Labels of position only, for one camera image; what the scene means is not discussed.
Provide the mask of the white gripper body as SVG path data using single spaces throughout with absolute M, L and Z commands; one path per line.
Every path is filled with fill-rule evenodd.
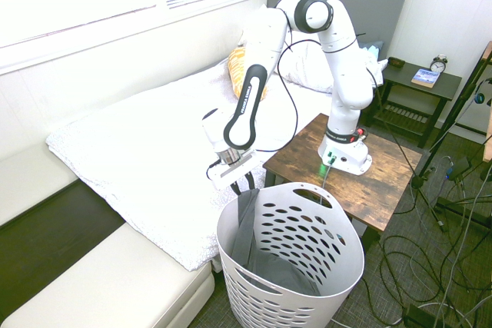
M 258 166 L 258 153 L 255 150 L 226 150 L 218 153 L 218 157 L 208 168 L 208 179 L 217 190 L 230 187 L 230 184 Z

